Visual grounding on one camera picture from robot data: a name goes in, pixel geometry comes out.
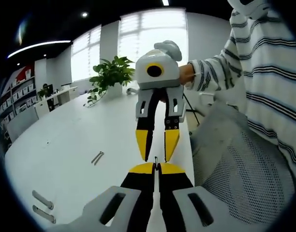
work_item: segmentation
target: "ceiling light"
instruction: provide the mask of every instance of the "ceiling light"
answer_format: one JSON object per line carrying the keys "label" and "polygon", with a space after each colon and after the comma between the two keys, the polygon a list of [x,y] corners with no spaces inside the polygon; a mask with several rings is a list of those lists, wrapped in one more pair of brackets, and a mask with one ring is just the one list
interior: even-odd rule
{"label": "ceiling light", "polygon": [[7,58],[12,57],[13,55],[18,54],[19,52],[28,50],[33,47],[38,47],[38,46],[47,45],[47,44],[63,44],[63,43],[70,43],[70,42],[71,42],[70,40],[61,40],[61,41],[50,41],[50,42],[44,42],[44,43],[37,43],[37,44],[31,45],[31,46],[21,48],[15,52],[11,53]]}
{"label": "ceiling light", "polygon": [[83,13],[81,13],[81,16],[82,16],[83,18],[86,18],[86,17],[88,16],[88,13],[87,13],[87,12],[83,12]]}
{"label": "ceiling light", "polygon": [[162,0],[162,2],[163,2],[163,6],[168,6],[169,5],[168,0]]}

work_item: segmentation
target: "mesh chair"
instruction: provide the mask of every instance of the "mesh chair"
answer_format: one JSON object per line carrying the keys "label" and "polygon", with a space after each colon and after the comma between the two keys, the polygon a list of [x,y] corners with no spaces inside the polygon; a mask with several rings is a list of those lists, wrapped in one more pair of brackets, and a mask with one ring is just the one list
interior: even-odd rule
{"label": "mesh chair", "polygon": [[226,203],[246,224],[271,224],[294,193],[275,145],[249,129],[244,114],[216,101],[191,136],[195,185]]}

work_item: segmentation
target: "striped shirt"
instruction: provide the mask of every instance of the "striped shirt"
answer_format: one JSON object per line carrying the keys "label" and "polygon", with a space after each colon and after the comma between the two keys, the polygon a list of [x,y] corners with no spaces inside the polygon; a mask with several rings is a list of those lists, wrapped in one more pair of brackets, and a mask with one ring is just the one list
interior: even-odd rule
{"label": "striped shirt", "polygon": [[196,72],[190,89],[229,89],[242,76],[249,127],[278,146],[296,178],[296,42],[293,35],[274,11],[254,21],[234,10],[230,24],[230,38],[220,55],[190,61]]}

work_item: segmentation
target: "window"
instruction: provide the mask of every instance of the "window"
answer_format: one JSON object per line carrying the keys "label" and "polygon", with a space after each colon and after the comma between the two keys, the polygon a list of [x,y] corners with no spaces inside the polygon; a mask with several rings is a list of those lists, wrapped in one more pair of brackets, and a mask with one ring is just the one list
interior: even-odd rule
{"label": "window", "polygon": [[188,36],[184,9],[166,8],[136,12],[121,17],[118,38],[118,55],[136,62],[164,40],[174,41],[182,53],[182,61],[188,62]]}
{"label": "window", "polygon": [[94,75],[93,66],[100,63],[101,25],[86,32],[72,45],[72,81],[80,81]]}

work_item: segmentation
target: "sleeve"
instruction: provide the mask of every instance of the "sleeve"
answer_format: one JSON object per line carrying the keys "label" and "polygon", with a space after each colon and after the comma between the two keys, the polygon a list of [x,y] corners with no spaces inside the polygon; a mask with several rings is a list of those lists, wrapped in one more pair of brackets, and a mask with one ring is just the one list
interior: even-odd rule
{"label": "sleeve", "polygon": [[232,88],[241,76],[241,64],[233,30],[221,54],[205,60],[192,60],[195,77],[188,87],[195,91],[217,91]]}

